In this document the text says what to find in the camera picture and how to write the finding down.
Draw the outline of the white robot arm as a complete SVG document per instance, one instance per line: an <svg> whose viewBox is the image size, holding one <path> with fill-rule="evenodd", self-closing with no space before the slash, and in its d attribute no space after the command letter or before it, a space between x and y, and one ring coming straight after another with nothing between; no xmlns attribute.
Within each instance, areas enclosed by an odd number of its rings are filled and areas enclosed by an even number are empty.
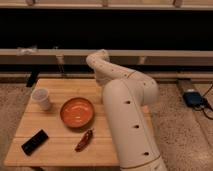
<svg viewBox="0 0 213 171"><path fill-rule="evenodd" d="M141 107L157 100L156 81L110 62L106 50L86 57L103 87L102 101L121 171L167 171Z"/></svg>

